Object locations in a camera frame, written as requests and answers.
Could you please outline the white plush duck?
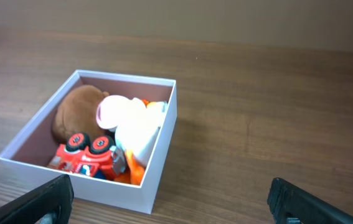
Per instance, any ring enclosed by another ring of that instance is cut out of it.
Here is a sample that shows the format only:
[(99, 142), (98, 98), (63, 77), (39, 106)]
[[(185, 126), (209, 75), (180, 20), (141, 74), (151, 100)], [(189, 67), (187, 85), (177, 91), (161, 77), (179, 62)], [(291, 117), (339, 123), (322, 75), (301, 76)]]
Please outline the white plush duck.
[(145, 105), (140, 100), (133, 100), (116, 128), (115, 143), (124, 152), (129, 167), (129, 183), (133, 185), (140, 185), (143, 180), (166, 109), (165, 101)]

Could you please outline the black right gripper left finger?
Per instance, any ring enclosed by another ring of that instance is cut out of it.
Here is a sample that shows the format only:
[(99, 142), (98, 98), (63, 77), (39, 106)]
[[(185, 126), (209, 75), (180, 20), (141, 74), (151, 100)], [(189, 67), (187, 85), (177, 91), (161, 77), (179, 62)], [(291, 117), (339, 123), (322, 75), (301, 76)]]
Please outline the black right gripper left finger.
[(0, 207), (0, 223), (68, 223), (74, 192), (62, 174)]

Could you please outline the red toy fire truck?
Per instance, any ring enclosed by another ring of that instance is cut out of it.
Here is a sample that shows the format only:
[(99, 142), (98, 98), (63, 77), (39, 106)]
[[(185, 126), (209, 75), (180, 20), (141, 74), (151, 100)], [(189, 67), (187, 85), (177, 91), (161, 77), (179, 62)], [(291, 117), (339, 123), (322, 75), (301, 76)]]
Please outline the red toy fire truck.
[(47, 167), (114, 180), (125, 172), (127, 163), (124, 152), (117, 148), (111, 136), (91, 140), (86, 133), (76, 133), (65, 144), (59, 145)]

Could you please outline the brown plush toy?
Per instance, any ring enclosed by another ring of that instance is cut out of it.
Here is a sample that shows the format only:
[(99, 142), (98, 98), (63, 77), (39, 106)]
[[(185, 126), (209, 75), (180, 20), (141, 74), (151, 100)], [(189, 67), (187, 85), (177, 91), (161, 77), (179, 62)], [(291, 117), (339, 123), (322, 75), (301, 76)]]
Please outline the brown plush toy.
[(105, 134), (96, 122), (98, 105), (110, 94), (93, 85), (81, 85), (70, 91), (60, 102), (52, 133), (59, 143), (76, 133), (85, 133), (92, 140)]

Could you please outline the white cardboard box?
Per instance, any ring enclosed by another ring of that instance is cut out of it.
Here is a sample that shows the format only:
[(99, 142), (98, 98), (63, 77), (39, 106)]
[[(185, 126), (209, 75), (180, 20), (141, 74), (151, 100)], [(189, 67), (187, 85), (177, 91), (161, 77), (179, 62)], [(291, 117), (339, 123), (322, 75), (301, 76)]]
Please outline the white cardboard box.
[(76, 70), (4, 148), (0, 160), (9, 164), (33, 189), (61, 175), (61, 171), (47, 167), (58, 148), (51, 132), (52, 121), (64, 96), (83, 84), (128, 98), (168, 102), (164, 124), (159, 130), (141, 185), (70, 174), (76, 198), (150, 214), (177, 119), (175, 80)]

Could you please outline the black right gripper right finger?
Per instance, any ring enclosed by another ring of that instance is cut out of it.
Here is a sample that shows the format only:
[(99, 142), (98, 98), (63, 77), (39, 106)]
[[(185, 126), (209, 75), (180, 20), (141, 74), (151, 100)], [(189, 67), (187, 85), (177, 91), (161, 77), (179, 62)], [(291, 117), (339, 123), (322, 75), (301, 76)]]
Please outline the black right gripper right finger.
[(276, 224), (353, 223), (353, 216), (282, 179), (274, 178), (267, 198)]

